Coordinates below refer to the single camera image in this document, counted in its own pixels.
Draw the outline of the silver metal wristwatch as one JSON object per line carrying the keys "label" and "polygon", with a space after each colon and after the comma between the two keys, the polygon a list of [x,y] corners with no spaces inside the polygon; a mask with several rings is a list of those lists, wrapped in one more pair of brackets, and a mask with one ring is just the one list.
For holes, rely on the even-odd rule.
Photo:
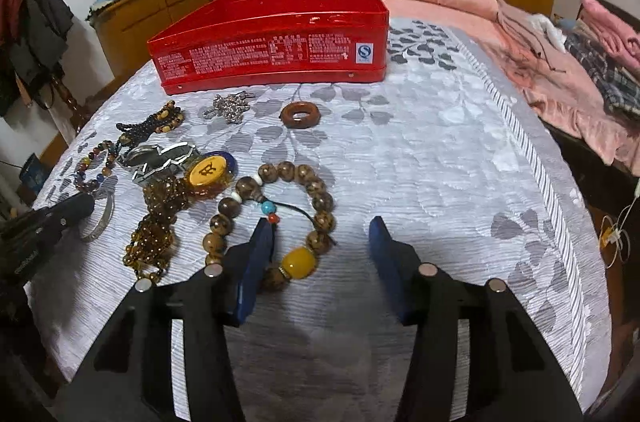
{"label": "silver metal wristwatch", "polygon": [[145,187],[186,172],[199,156],[198,149],[186,142],[168,147],[140,145],[119,155],[116,162],[131,174],[135,184]]}

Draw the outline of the silver bangle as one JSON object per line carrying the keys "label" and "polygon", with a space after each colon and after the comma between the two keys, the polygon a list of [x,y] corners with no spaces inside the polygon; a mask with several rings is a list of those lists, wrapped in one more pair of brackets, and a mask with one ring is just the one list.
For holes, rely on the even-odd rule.
{"label": "silver bangle", "polygon": [[99,190],[94,196],[93,211],[78,226],[78,236],[82,242],[98,239],[111,222],[115,210],[115,195],[109,190]]}

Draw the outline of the wooden coat stand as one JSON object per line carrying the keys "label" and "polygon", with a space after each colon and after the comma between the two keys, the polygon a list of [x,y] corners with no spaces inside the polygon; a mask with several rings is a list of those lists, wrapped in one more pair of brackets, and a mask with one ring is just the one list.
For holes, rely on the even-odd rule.
{"label": "wooden coat stand", "polygon": [[78,103],[72,92],[68,90],[68,87],[56,72],[52,72],[51,74],[51,84],[52,88],[61,98],[61,101],[70,111],[70,125],[73,127],[75,133],[78,134],[91,118],[89,109]]}

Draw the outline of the dark hanging coats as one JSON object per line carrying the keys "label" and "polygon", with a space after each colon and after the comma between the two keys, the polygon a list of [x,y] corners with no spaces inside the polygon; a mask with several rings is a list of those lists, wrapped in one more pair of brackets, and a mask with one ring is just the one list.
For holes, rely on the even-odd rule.
{"label": "dark hanging coats", "polygon": [[21,97],[44,105],[40,92],[52,86],[52,72],[63,75],[61,60],[73,24],[74,14],[64,0],[23,0],[20,36],[1,43],[2,115]]}

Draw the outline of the yellow amber oval pendant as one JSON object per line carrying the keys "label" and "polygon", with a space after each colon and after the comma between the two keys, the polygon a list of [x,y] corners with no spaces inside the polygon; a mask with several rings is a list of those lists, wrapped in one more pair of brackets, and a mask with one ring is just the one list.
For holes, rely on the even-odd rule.
{"label": "yellow amber oval pendant", "polygon": [[194,197],[213,198],[234,180],[238,163],[228,151],[204,153],[186,171],[186,186]]}

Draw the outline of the red scarf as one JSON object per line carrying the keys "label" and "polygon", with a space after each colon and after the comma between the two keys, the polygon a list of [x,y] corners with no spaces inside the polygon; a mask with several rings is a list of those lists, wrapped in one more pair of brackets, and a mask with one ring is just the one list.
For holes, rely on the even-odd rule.
{"label": "red scarf", "polygon": [[20,13],[23,0],[0,0],[0,37],[2,44],[15,42],[20,36]]}

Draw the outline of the white floral bedspread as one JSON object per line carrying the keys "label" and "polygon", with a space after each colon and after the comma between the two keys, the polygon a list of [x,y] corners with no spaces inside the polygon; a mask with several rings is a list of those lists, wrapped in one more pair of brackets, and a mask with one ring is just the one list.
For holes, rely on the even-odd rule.
{"label": "white floral bedspread", "polygon": [[[213,113],[226,94],[169,98],[152,65],[105,103],[37,200],[115,195],[104,233],[82,242],[82,220],[70,227],[28,289],[63,390],[134,285],[189,279],[267,220],[273,249],[253,312],[224,329],[241,421],[399,421],[416,327],[400,323],[370,257],[379,216],[451,278],[503,280],[584,418],[606,376],[611,320],[596,236],[558,145],[462,32],[396,19],[386,52],[379,83],[245,89],[235,124]],[[221,194],[192,196],[186,172],[140,187],[116,162],[140,145],[182,142],[235,158]],[[175,421],[193,421],[182,331],[174,321]],[[458,337],[446,421],[466,421],[465,320]]]}

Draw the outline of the pink bed sheet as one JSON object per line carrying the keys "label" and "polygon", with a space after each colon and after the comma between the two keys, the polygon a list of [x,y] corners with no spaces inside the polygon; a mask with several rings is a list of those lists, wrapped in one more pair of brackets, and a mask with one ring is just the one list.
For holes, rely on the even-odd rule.
{"label": "pink bed sheet", "polygon": [[575,58],[563,56],[565,74],[513,40],[498,24],[444,6],[415,0],[383,0],[390,14],[457,28],[471,37],[509,78],[529,107],[564,133],[582,139],[601,159],[639,174],[639,127],[605,110],[603,97]]}

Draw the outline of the plaid folded clothes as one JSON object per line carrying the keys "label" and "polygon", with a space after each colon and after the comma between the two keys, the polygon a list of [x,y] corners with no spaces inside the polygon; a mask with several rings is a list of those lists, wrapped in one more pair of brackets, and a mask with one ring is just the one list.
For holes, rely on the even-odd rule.
{"label": "plaid folded clothes", "polygon": [[626,42],[576,20],[563,28],[565,49],[585,69],[608,112],[639,119],[639,43]]}

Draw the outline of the red tin box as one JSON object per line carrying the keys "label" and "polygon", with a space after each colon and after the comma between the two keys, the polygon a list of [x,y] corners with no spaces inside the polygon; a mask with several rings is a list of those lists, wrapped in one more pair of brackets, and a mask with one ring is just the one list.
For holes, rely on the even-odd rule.
{"label": "red tin box", "polygon": [[378,82],[382,0],[213,0],[148,42],[168,94],[281,83]]}

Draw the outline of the beige garment on bed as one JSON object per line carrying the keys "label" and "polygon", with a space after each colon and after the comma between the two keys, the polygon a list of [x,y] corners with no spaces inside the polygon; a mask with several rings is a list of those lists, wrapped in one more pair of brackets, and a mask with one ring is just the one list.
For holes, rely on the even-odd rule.
{"label": "beige garment on bed", "polygon": [[537,60],[543,60],[550,70],[565,74],[563,56],[566,35],[544,14],[529,14],[505,0],[497,0],[498,24],[509,36],[528,49]]}

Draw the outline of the pink folded clothes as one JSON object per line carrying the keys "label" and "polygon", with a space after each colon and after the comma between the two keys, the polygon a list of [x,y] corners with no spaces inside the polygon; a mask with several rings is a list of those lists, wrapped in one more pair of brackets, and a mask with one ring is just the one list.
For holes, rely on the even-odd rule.
{"label": "pink folded clothes", "polygon": [[580,16],[597,34],[605,52],[635,77],[639,77],[639,34],[597,0],[580,0],[580,2],[582,2]]}

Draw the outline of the dark headboard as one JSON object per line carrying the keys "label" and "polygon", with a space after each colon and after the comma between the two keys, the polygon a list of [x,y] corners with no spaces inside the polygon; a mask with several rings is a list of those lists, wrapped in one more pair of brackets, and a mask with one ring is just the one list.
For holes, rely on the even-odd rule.
{"label": "dark headboard", "polygon": [[599,37],[639,41],[639,19],[607,0],[580,0],[578,17]]}

